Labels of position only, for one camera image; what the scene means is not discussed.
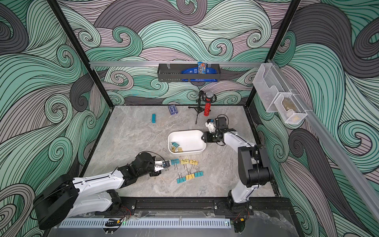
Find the wall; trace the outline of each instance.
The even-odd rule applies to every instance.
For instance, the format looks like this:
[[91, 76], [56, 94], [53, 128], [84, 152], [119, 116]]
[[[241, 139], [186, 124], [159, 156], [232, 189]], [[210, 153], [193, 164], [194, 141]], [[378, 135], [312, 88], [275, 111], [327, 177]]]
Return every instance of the wall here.
[[[302, 5], [274, 60], [379, 191], [379, 1]], [[258, 96], [254, 122], [306, 236], [379, 236], [375, 221], [310, 126], [283, 124]]]
[[1, 236], [43, 234], [34, 197], [79, 174], [109, 110], [48, 3], [1, 1]]
[[[258, 61], [273, 43], [290, 0], [59, 0], [90, 60]], [[223, 68], [219, 83], [161, 83], [157, 68], [98, 68], [115, 104], [245, 104], [257, 68]]]

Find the gray marble floor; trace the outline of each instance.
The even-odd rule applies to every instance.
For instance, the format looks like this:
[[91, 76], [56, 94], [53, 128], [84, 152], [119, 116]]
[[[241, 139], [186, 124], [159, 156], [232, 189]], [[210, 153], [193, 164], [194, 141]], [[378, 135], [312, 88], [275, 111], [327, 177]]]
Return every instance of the gray marble floor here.
[[[88, 165], [85, 176], [113, 171], [118, 166], [132, 162], [141, 151], [152, 151], [165, 160], [175, 159], [167, 151], [167, 137], [171, 132], [199, 129], [207, 131], [205, 122], [219, 114], [230, 119], [229, 127], [254, 142], [254, 136], [242, 106], [212, 106], [209, 117], [199, 114], [187, 106], [177, 106], [178, 114], [170, 115], [167, 106], [116, 106], [104, 133]], [[151, 122], [156, 114], [156, 123]], [[138, 178], [135, 184], [121, 188], [120, 196], [162, 197], [162, 196], [227, 196], [238, 182], [237, 153], [230, 146], [208, 143], [202, 154], [181, 156], [199, 161], [204, 172], [187, 182], [177, 184], [178, 173], [186, 175], [183, 165], [178, 170], [170, 167], [157, 177], [149, 175]], [[254, 191], [252, 196], [274, 196], [270, 183]]]

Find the paper clip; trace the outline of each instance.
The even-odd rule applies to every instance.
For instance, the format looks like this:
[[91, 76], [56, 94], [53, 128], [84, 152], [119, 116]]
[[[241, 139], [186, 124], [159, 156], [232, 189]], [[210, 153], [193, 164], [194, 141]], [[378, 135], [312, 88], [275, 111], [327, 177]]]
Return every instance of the paper clip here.
[[173, 160], [171, 160], [171, 165], [173, 165], [175, 167], [174, 170], [178, 169], [178, 164], [180, 164], [179, 159], [173, 159]]
[[176, 182], [177, 182], [178, 184], [181, 184], [181, 183], [183, 183], [183, 182], [186, 181], [186, 178], [185, 178], [185, 177], [182, 177], [182, 173], [178, 173], [178, 175], [179, 175], [179, 178], [176, 179]]
[[191, 174], [190, 170], [187, 170], [187, 173], [188, 173], [188, 175], [186, 175], [186, 180], [194, 179], [195, 178], [195, 174]]
[[203, 176], [204, 175], [204, 173], [202, 172], [202, 171], [200, 171], [200, 167], [196, 167], [196, 173], [194, 173], [194, 175], [195, 175], [195, 178], [196, 177], [201, 177], [201, 176]]
[[199, 161], [198, 160], [190, 160], [189, 163], [192, 165], [191, 169], [194, 169], [195, 165], [197, 165], [199, 163]]
[[190, 163], [190, 161], [189, 161], [188, 158], [186, 158], [186, 159], [181, 159], [181, 160], [180, 160], [180, 164], [183, 165], [183, 167], [184, 167], [185, 170], [188, 169], [188, 168], [187, 168], [187, 164], [189, 164], [189, 163]]

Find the microphone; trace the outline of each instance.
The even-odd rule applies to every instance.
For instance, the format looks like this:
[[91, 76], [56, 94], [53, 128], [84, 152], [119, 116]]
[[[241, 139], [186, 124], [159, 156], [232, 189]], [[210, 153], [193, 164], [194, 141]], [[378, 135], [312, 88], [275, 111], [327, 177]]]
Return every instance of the microphone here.
[[204, 116], [209, 115], [209, 111], [211, 110], [211, 102], [214, 97], [213, 91], [207, 91], [205, 94], [205, 109], [204, 109]]

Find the wall-mounted basket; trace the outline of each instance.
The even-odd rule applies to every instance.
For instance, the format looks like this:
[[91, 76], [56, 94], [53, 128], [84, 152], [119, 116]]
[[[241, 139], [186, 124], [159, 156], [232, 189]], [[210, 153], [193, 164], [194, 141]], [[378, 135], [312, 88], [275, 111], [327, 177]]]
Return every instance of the wall-mounted basket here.
[[306, 116], [284, 82], [277, 69], [271, 63], [262, 63], [253, 80], [266, 112], [278, 112], [287, 124], [299, 124]]
[[158, 67], [158, 80], [160, 82], [183, 82], [187, 79], [190, 82], [193, 79], [212, 79], [220, 81], [221, 69], [219, 64], [207, 64], [217, 71], [217, 74], [182, 74], [183, 70], [197, 67], [196, 63], [160, 63]]

